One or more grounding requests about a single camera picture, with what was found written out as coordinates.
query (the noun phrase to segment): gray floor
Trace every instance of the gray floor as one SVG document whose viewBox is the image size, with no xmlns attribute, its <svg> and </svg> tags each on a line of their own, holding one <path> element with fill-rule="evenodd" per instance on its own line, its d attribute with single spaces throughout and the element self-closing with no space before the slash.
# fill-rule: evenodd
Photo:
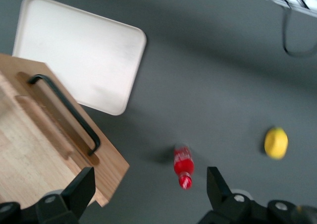
<svg viewBox="0 0 317 224">
<path fill-rule="evenodd" d="M 11 54 L 22 0 L 0 0 L 0 52 Z M 126 112 L 85 108 L 130 164 L 111 202 L 82 223 L 197 223 L 211 209 L 207 166 L 265 205 L 316 206 L 317 57 L 281 45 L 283 9 L 265 0 L 57 0 L 141 28 L 148 43 Z M 294 12 L 289 47 L 317 41 L 317 19 Z M 263 154 L 266 131 L 289 137 L 285 158 Z M 171 148 L 193 150 L 193 187 L 181 190 Z"/>
</svg>

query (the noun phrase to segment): bottle label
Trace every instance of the bottle label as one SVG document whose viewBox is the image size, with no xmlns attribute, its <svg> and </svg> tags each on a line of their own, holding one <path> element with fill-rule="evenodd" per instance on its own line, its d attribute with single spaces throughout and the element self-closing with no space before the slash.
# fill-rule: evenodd
<svg viewBox="0 0 317 224">
<path fill-rule="evenodd" d="M 184 181 L 183 184 L 182 184 L 182 188 L 183 188 L 183 189 L 187 189 L 188 184 L 189 184 L 188 179 L 185 179 L 185 181 Z"/>
<path fill-rule="evenodd" d="M 183 160 L 193 160 L 192 154 L 187 147 L 182 147 L 180 149 L 175 150 L 174 164 Z"/>
</svg>

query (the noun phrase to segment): red bottle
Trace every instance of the red bottle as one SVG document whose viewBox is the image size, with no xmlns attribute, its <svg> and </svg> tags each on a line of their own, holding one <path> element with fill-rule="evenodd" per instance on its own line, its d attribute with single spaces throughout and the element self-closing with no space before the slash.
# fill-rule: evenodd
<svg viewBox="0 0 317 224">
<path fill-rule="evenodd" d="M 174 170 L 178 175 L 179 185 L 183 189 L 192 186 L 191 175 L 194 172 L 194 162 L 190 149 L 185 144 L 179 144 L 174 149 Z"/>
</svg>

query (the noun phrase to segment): white tray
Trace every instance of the white tray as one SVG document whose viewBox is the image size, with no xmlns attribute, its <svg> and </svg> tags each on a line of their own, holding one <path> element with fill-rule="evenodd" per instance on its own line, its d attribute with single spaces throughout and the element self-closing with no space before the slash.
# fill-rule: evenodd
<svg viewBox="0 0 317 224">
<path fill-rule="evenodd" d="M 13 55 L 45 62 L 78 103 L 119 115 L 145 44 L 138 28 L 53 0 L 23 0 Z"/>
</svg>

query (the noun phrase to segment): black handle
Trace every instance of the black handle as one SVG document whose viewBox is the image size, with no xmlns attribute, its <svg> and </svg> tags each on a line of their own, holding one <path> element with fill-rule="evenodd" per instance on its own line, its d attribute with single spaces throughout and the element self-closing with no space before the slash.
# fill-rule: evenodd
<svg viewBox="0 0 317 224">
<path fill-rule="evenodd" d="M 70 111 L 70 113 L 76 118 L 83 129 L 88 133 L 91 139 L 95 143 L 95 147 L 91 150 L 88 155 L 91 156 L 100 146 L 100 139 L 95 131 L 90 127 L 90 125 L 84 120 L 81 114 L 76 110 L 76 108 L 71 104 L 67 97 L 59 90 L 59 88 L 54 84 L 54 82 L 46 75 L 36 74 L 32 76 L 27 82 L 29 84 L 35 84 L 39 79 L 43 79 L 45 83 L 52 89 L 60 101 L 65 105 L 65 107 Z"/>
</svg>

